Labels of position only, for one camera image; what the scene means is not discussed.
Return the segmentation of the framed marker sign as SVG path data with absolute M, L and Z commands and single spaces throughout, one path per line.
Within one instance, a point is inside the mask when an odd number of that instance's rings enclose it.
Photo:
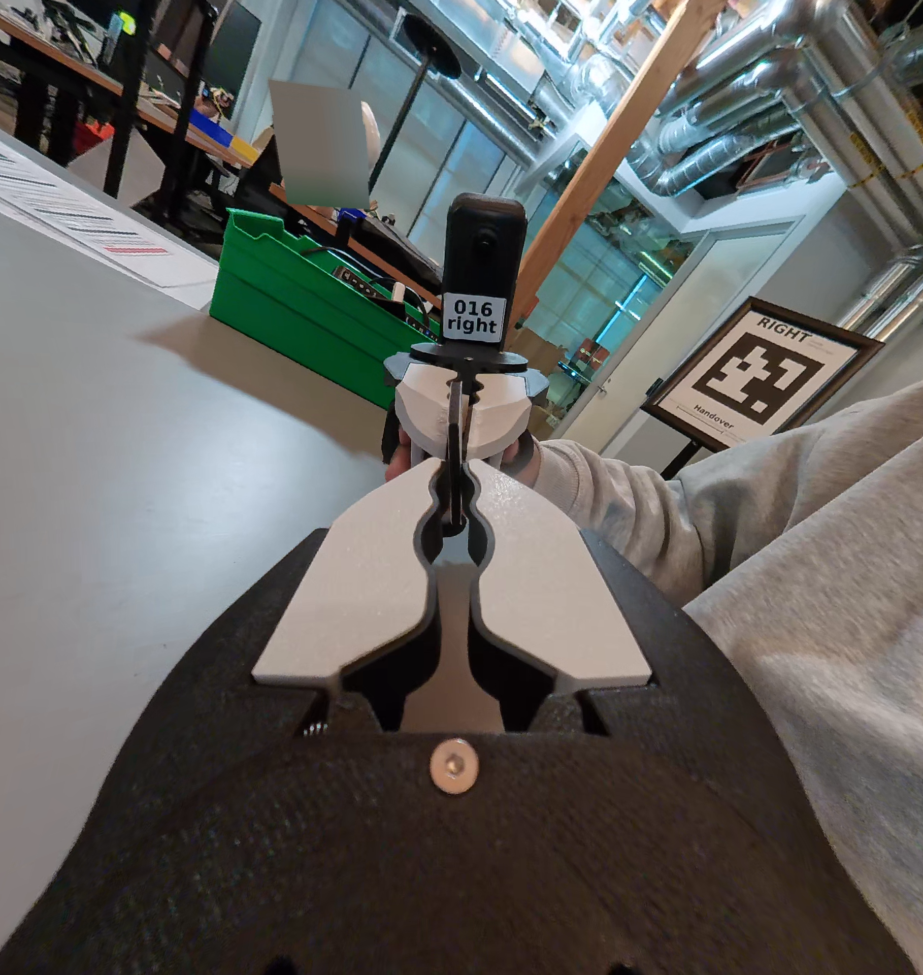
M 881 349 L 877 339 L 746 299 L 641 407 L 688 440 L 663 478 L 701 449 L 716 454 L 802 425 Z

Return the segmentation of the person's right hand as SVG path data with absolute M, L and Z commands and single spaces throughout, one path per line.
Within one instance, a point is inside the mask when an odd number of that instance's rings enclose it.
M 397 445 L 386 464 L 384 481 L 390 482 L 412 467 L 412 442 L 407 431 L 398 429 Z M 501 470 L 516 481 L 532 488 L 539 476 L 541 455 L 539 444 L 528 431 L 504 451 Z

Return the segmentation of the black computer monitor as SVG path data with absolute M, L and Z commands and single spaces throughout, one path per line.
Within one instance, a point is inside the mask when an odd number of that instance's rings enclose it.
M 260 27 L 260 18 L 242 2 L 224 4 L 202 73 L 202 93 L 217 105 L 223 118 L 230 119 L 233 114 Z

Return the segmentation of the blue box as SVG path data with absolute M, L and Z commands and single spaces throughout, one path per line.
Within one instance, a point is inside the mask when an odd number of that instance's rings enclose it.
M 233 134 L 227 131 L 215 120 L 210 119 L 196 108 L 191 110 L 189 116 L 189 126 L 196 128 L 204 137 L 215 143 L 228 148 L 232 145 Z

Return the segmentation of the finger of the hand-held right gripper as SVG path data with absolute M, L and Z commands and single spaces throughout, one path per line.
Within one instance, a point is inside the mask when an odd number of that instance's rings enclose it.
M 526 430 L 530 417 L 530 398 L 526 373 L 479 373 L 480 388 L 468 411 L 466 461 L 496 463 Z
M 410 441 L 409 467 L 428 457 L 447 458 L 450 397 L 455 380 L 455 372 L 405 372 L 396 385 L 395 414 Z

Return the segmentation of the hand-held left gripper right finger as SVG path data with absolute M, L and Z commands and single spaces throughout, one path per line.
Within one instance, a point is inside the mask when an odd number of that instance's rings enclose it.
M 477 632 L 558 692 L 645 686 L 650 664 L 575 523 L 483 460 L 468 474 Z

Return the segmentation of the printed paper sheet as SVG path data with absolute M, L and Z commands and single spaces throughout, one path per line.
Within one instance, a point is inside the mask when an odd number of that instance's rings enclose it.
M 0 213 L 189 307 L 211 302 L 218 264 L 0 136 Z

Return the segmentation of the silver ventilation ducts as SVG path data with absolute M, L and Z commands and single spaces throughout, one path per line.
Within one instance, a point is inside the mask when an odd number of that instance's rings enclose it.
M 837 322 L 885 342 L 923 317 L 923 30 L 903 40 L 884 44 L 861 2 L 764 2 L 677 76 L 626 163 L 675 198 L 800 134 L 895 250 Z

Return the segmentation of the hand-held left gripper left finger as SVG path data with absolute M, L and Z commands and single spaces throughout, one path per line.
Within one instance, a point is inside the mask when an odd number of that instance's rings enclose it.
M 442 465 L 423 460 L 334 520 L 252 670 L 257 683 L 338 689 L 431 623 Z

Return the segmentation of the wooden post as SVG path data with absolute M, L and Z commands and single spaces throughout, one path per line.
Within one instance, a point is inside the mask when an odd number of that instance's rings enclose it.
M 622 95 L 607 125 L 528 246 L 511 304 L 511 324 L 538 302 L 538 290 L 584 223 L 594 203 L 663 101 L 703 39 L 712 31 L 723 1 L 685 1 Z

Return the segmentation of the green plastic crate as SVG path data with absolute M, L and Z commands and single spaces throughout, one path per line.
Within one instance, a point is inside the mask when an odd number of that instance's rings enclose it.
M 381 408 L 393 399 L 383 362 L 436 331 L 414 293 L 389 299 L 382 280 L 281 218 L 227 211 L 211 316 Z

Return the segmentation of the long wooden desk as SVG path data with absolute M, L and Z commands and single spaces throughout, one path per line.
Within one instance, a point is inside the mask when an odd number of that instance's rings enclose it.
M 69 56 L 41 37 L 38 32 L 29 30 L 29 24 L 23 18 L 9 17 L 0 9 L 0 33 L 3 32 L 11 38 L 11 41 L 7 46 L 0 42 L 0 60 L 38 77 L 40 81 L 44 80 L 46 85 L 57 90 L 64 88 L 77 99 L 90 99 L 94 91 L 101 91 L 105 98 L 114 100 L 114 107 L 121 102 L 123 86 L 113 78 Z M 177 128 L 176 118 L 159 111 L 142 98 L 139 98 L 135 105 L 136 117 L 140 118 L 143 124 L 158 129 L 170 139 L 173 138 Z M 251 147 L 246 147 L 244 142 L 241 142 L 240 147 L 247 148 L 248 151 L 242 155 L 236 151 L 235 144 L 225 147 L 206 136 L 198 128 L 189 128 L 185 140 L 199 153 L 238 169 L 249 169 L 258 159 L 257 155 L 254 160 L 251 158 L 249 153 L 255 154 L 255 152 Z M 332 239 L 340 241 L 337 246 L 357 254 L 364 263 L 379 268 L 383 274 L 402 282 L 405 287 L 412 289 L 434 308 L 441 308 L 441 298 L 436 290 L 426 288 L 415 276 L 386 261 L 355 237 L 349 235 L 345 237 L 346 229 L 352 226 L 350 221 L 338 224 L 336 220 L 321 213 L 317 208 L 303 205 L 289 205 L 289 207 L 299 217 L 329 234 Z

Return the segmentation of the black floor lamp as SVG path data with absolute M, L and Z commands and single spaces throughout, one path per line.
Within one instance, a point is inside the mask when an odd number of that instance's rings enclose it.
M 419 53 L 419 67 L 371 170 L 368 181 L 369 192 L 372 192 L 377 185 L 428 74 L 433 71 L 450 81 L 455 81 L 463 73 L 462 65 L 451 42 L 430 21 L 420 15 L 410 14 L 404 19 L 403 26 L 407 39 Z

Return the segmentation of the white door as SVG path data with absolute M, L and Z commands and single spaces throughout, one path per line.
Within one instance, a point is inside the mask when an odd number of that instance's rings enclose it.
M 755 276 L 782 247 L 788 229 L 762 226 L 734 235 L 709 233 L 676 278 L 596 378 L 562 437 L 601 451 L 646 402 L 657 380 L 668 378 L 741 303 Z

